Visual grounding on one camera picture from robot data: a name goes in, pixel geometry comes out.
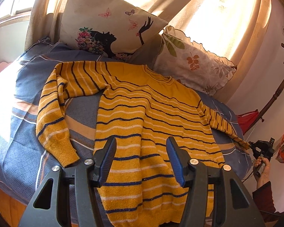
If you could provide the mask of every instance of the floral pillow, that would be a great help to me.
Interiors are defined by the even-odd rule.
[[[124,0],[67,0],[60,42],[126,61],[166,25]]]
[[[183,85],[212,96],[232,78],[236,66],[190,42],[185,34],[167,26],[161,35],[161,47],[153,71],[172,76]]]

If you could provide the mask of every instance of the yellow striped sweater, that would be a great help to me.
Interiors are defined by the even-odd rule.
[[[64,100],[104,89],[95,150],[115,135],[117,152],[107,182],[99,189],[114,226],[158,226],[180,222],[187,189],[176,182],[166,153],[174,136],[192,158],[221,167],[223,155],[211,127],[242,141],[218,113],[205,106],[192,89],[144,65],[117,62],[64,62],[56,65],[43,88],[36,134],[62,166],[79,159],[69,140]],[[207,215],[213,208],[209,192]]]

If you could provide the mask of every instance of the red cloth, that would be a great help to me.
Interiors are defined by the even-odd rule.
[[[273,204],[273,193],[271,191],[271,183],[267,182],[262,187],[258,188],[253,192],[254,202],[259,210],[280,214],[276,212]],[[274,216],[268,213],[260,212],[264,219],[264,222],[273,222],[278,220],[280,217]]]
[[[237,115],[238,124],[241,127],[243,135],[247,132],[249,126],[256,120],[259,115],[258,109],[245,114]]]

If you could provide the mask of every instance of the butterfly print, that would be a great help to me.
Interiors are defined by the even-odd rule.
[[[130,27],[128,30],[133,30],[138,27],[138,22],[129,19]]]
[[[135,13],[135,10],[131,10],[130,12],[125,12],[127,15],[132,15],[132,14],[134,14]]]
[[[111,11],[109,10],[109,7],[106,9],[106,13],[100,13],[99,16],[103,18],[108,18],[108,16],[111,16]]]

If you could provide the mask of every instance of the window sill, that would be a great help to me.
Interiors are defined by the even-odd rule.
[[[0,20],[0,27],[18,23],[18,22],[28,21],[30,18],[30,13],[31,11],[28,11],[25,13],[16,14],[14,16],[10,16],[8,18],[2,19]]]

